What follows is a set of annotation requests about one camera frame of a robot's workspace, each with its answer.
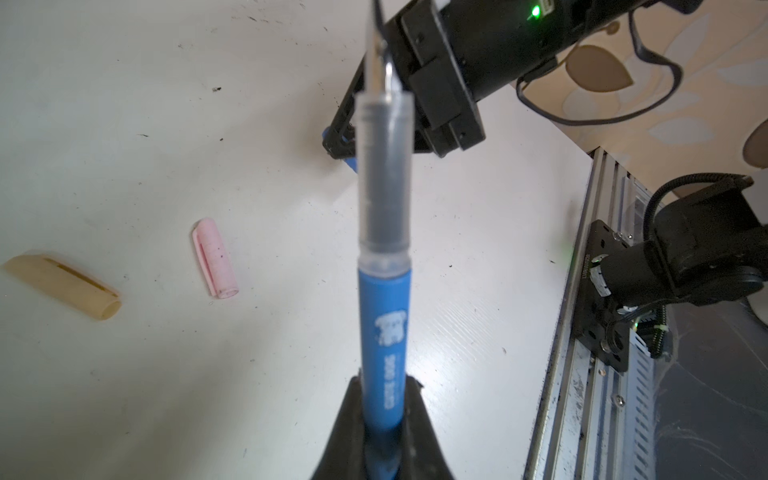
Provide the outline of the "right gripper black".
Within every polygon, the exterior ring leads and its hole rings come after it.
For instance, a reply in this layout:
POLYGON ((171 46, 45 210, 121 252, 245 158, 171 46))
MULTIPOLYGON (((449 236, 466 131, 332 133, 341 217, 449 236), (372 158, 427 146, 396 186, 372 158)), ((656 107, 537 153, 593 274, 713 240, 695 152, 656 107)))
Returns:
MULTIPOLYGON (((463 78, 435 3, 407 3, 387 22, 386 29, 397 74, 414 96, 414 151, 443 158, 485 140, 477 103, 463 78)), ((322 145, 333 159, 356 156, 355 96, 363 89, 361 60, 323 135, 322 145)))

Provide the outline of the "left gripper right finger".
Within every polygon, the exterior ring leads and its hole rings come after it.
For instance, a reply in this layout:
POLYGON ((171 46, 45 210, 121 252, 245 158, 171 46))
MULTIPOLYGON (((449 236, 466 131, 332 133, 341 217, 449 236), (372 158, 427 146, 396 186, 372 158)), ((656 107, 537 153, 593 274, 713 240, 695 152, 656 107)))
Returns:
POLYGON ((453 480, 423 401, 422 389, 423 385, 418 380, 406 377, 398 478, 453 480))

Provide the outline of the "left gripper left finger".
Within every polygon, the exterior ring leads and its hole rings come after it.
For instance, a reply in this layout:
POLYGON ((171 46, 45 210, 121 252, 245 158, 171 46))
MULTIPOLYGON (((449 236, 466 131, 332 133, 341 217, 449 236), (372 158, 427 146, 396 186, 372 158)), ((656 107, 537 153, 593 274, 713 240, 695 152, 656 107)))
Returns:
POLYGON ((360 378, 351 378, 312 480, 366 479, 360 378))

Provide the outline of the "blue pen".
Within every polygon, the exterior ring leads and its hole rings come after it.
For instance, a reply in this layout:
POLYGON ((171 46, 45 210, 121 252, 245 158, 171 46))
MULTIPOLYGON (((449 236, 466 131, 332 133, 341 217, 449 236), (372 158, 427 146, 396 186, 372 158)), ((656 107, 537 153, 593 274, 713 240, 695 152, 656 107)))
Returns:
POLYGON ((392 479, 405 409, 414 98, 397 73, 378 1, 370 5, 363 73, 355 97, 363 451, 367 478, 392 479))

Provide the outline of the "pink pen cap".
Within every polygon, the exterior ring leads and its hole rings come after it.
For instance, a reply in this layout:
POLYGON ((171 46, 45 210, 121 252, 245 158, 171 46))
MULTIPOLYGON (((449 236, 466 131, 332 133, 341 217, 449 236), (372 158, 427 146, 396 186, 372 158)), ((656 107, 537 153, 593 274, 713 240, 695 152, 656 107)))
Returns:
POLYGON ((217 299, 235 296, 238 283, 216 222, 212 218, 201 219, 191 238, 210 295, 217 299))

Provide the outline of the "blue pen cap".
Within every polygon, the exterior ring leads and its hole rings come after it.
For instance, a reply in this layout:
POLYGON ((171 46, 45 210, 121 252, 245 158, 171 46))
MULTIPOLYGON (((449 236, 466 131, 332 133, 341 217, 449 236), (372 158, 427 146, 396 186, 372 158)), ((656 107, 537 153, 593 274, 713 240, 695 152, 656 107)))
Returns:
POLYGON ((326 153, 335 160, 346 164, 354 173, 358 173, 358 161, 355 156, 355 135, 352 127, 326 127, 322 134, 322 146, 326 153))

